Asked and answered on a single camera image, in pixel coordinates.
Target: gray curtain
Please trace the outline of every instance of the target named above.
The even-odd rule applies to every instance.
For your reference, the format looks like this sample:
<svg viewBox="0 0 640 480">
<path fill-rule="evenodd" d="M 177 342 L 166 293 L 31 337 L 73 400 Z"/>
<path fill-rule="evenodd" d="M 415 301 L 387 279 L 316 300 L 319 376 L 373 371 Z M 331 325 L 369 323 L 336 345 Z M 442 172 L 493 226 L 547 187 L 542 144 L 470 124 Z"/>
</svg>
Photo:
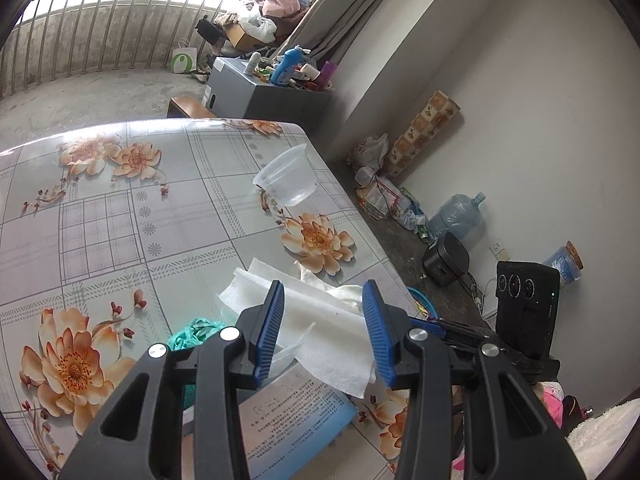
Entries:
<svg viewBox="0 0 640 480">
<path fill-rule="evenodd" d="M 277 54 L 297 44 L 319 60 L 330 54 L 340 63 L 351 43 L 382 0 L 317 0 Z"/>
</svg>

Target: brown wooden bench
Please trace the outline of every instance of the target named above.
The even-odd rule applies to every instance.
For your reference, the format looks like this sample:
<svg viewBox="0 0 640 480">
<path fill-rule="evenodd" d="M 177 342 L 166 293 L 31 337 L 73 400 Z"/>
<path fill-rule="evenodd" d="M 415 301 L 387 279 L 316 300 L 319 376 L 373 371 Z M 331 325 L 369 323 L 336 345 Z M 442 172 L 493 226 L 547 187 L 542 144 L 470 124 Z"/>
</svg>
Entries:
<svg viewBox="0 0 640 480">
<path fill-rule="evenodd" d="M 216 116 L 211 110 L 202 106 L 202 103 L 193 97 L 186 95 L 172 97 L 166 111 L 168 119 L 188 117 L 191 119 L 215 119 Z"/>
</svg>

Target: power outlet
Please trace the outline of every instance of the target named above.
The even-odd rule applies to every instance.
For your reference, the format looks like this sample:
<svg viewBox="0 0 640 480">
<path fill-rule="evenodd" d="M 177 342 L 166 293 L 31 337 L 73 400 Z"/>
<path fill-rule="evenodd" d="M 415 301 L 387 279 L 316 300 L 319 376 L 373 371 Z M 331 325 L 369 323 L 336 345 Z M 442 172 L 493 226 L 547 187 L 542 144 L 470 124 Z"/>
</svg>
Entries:
<svg viewBox="0 0 640 480">
<path fill-rule="evenodd" d="M 491 242 L 489 244 L 489 249 L 494 254 L 495 259 L 500 262 L 507 262 L 511 258 L 500 238 L 496 238 L 493 242 Z"/>
</svg>

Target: white paper towel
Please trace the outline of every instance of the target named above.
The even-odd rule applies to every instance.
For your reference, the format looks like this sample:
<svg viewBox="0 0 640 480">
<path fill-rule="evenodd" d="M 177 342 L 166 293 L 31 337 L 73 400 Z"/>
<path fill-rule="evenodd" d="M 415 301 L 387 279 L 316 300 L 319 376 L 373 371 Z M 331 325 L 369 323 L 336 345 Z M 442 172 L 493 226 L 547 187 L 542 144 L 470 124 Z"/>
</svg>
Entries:
<svg viewBox="0 0 640 480">
<path fill-rule="evenodd" d="M 285 289 L 285 307 L 278 345 L 286 349 L 299 346 L 295 357 L 309 373 L 338 390 L 363 398 L 367 383 L 374 379 L 374 358 L 359 311 L 362 288 L 332 287 L 304 272 L 303 277 L 312 284 L 254 259 L 248 271 L 236 269 L 220 300 L 239 314 L 261 304 L 272 280 L 280 280 Z"/>
</svg>

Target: large water bottle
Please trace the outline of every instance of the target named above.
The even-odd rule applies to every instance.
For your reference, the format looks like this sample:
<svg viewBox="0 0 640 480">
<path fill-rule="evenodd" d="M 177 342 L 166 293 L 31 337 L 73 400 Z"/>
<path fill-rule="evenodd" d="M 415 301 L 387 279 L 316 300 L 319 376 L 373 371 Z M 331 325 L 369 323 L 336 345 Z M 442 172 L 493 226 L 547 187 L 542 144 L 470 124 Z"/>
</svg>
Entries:
<svg viewBox="0 0 640 480">
<path fill-rule="evenodd" d="M 434 240 L 446 231 L 451 231 L 458 240 L 462 240 L 471 229 L 482 222 L 482 213 L 478 205 L 484 199 L 484 193 L 478 193 L 475 198 L 469 198 L 467 195 L 452 196 L 429 220 L 427 231 Z"/>
</svg>

